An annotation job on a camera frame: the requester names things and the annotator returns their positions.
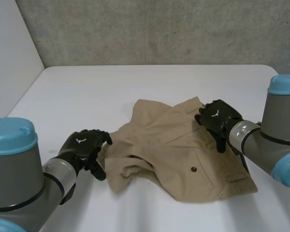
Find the white logo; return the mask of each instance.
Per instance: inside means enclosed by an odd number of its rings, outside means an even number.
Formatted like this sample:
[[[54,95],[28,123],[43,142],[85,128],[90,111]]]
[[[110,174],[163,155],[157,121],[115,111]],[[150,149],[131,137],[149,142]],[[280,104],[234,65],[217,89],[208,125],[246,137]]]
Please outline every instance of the white logo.
[[[83,142],[83,141],[86,141],[87,139],[83,139],[83,140],[78,140],[78,139],[76,139],[76,141],[80,144],[81,142]]]
[[[212,117],[216,117],[219,116],[219,110],[217,110],[217,113],[215,113],[214,115],[212,115]]]

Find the gray wall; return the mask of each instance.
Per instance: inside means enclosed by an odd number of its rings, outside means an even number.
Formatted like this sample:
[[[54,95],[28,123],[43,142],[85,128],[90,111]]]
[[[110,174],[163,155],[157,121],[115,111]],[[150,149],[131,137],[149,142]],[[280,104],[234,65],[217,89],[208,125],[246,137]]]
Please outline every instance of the gray wall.
[[[290,73],[290,0],[16,0],[45,67],[266,64]]]

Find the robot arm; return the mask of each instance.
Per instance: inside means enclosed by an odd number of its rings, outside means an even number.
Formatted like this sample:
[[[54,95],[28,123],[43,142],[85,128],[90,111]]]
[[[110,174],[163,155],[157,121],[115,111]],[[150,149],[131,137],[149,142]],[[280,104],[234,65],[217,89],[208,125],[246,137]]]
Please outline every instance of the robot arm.
[[[228,141],[276,181],[290,187],[290,75],[272,78],[261,126],[243,120],[222,100],[206,104],[195,119],[213,135],[218,152],[225,151]]]
[[[2,129],[5,125],[10,131]],[[81,169],[90,170],[98,180],[106,178],[96,161],[103,143],[112,144],[106,132],[71,134],[58,156],[43,167],[31,122],[0,118],[0,133],[0,232],[38,232],[57,206],[72,197]],[[17,144],[12,144],[11,135]]]

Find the concrete wall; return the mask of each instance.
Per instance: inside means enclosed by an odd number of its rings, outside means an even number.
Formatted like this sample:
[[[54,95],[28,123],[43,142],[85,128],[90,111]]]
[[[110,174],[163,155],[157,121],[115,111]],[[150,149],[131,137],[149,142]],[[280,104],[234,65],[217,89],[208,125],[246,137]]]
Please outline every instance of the concrete wall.
[[[44,70],[14,0],[0,0],[0,117],[7,116]]]
[[[16,0],[46,67],[266,64],[290,73],[290,0]]]

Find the garment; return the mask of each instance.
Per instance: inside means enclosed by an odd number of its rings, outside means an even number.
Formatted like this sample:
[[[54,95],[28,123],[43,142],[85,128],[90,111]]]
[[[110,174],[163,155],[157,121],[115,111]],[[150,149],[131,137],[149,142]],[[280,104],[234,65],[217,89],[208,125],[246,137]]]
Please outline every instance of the garment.
[[[113,144],[98,155],[112,191],[120,192],[137,175],[185,202],[257,192],[231,149],[218,153],[213,137],[195,121],[200,107],[197,97],[174,107],[138,100],[131,121],[111,133]]]

